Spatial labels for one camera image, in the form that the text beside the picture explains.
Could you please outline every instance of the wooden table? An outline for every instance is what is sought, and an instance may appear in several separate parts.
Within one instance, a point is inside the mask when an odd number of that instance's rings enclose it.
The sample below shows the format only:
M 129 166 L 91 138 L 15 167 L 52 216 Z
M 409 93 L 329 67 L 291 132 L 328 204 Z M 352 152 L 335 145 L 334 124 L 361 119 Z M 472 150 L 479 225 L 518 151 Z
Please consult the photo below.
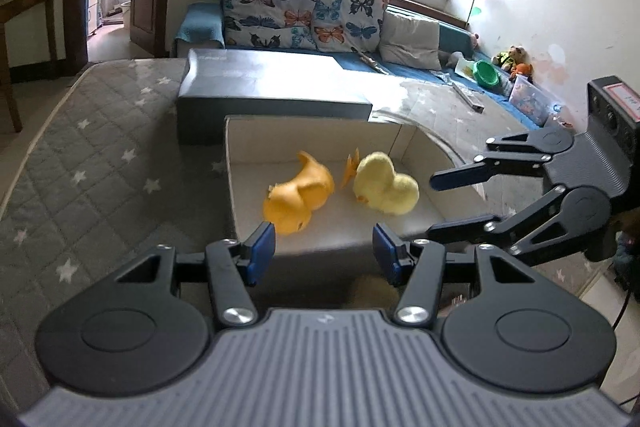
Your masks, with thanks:
M 44 3 L 47 22 L 47 41 L 49 43 L 49 58 L 51 63 L 51 76 L 57 76 L 56 64 L 58 62 L 58 52 L 56 51 L 56 29 L 53 17 L 53 0 L 0 0 L 0 88 L 4 91 L 6 103 L 9 106 L 9 114 L 14 123 L 15 132 L 22 130 L 22 122 L 18 113 L 18 106 L 14 99 L 14 90 L 11 86 L 9 74 L 9 58 L 6 48 L 6 37 L 4 34 L 4 24 L 27 11 L 36 4 Z

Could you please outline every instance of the green bowl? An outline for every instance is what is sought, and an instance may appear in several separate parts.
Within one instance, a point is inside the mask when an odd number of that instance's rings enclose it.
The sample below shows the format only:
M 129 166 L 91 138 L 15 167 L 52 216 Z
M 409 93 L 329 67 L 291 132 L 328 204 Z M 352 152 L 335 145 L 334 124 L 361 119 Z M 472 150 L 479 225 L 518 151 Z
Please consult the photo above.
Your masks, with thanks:
M 473 66 L 473 72 L 478 86 L 484 87 L 484 89 L 494 89 L 500 84 L 498 72 L 486 60 L 478 60 Z

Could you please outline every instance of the gray star-patterned cloth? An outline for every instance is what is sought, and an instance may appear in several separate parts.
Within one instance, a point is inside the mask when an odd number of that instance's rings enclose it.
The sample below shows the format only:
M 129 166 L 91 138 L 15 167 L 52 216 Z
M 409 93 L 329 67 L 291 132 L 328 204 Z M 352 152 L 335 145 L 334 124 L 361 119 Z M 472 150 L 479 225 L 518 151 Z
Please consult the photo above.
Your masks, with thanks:
M 184 64 L 95 65 L 28 156 L 0 221 L 0 401 L 12 409 L 46 391 L 33 339 L 47 312 L 154 245 L 203 251 L 230 235 L 222 147 L 177 142 Z M 362 80 L 374 108 L 432 129 L 465 160 L 486 137 L 523 129 L 487 96 L 479 95 L 486 110 L 478 115 L 446 86 L 375 74 Z M 540 197 L 542 184 L 496 176 L 483 190 L 492 212 L 513 214 Z M 578 294 L 599 267 L 574 254 L 538 269 Z

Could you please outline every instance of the toy duck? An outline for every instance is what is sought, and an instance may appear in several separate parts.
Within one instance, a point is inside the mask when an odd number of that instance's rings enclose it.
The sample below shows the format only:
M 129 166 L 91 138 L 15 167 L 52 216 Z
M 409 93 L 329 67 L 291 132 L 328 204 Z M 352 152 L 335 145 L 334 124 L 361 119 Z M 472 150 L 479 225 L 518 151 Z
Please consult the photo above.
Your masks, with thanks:
M 385 214 L 407 214 L 420 197 L 418 183 L 408 174 L 396 173 L 391 158 L 383 152 L 374 152 L 360 161 L 356 149 L 354 157 L 347 158 L 342 187 L 351 178 L 356 199 Z
M 291 181 L 269 187 L 262 204 L 265 221 L 271 221 L 276 233 L 289 235 L 303 230 L 318 210 L 334 193 L 334 178 L 324 165 L 310 154 L 300 151 L 302 170 Z

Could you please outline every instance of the white cardboard box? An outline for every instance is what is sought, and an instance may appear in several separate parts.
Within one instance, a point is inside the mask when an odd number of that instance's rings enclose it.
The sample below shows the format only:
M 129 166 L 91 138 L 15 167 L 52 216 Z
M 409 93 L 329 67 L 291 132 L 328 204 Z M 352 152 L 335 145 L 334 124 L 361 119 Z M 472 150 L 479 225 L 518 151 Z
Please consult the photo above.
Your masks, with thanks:
M 371 236 L 378 222 L 400 237 L 415 239 L 435 223 L 487 213 L 473 187 L 435 192 L 430 176 L 460 164 L 444 143 L 416 126 L 329 118 L 234 116 L 226 122 L 226 170 L 232 225 L 239 239 L 262 222 L 262 202 L 270 185 L 287 182 L 300 171 L 296 154 L 304 150 L 334 176 L 336 191 L 313 213 L 300 233 L 276 238 L 276 255 L 263 282 L 265 291 L 288 291 L 348 279 L 378 268 Z M 340 189 L 347 156 L 385 152 L 396 170 L 414 177 L 420 200 L 408 214 L 389 216 L 358 203 L 352 184 Z

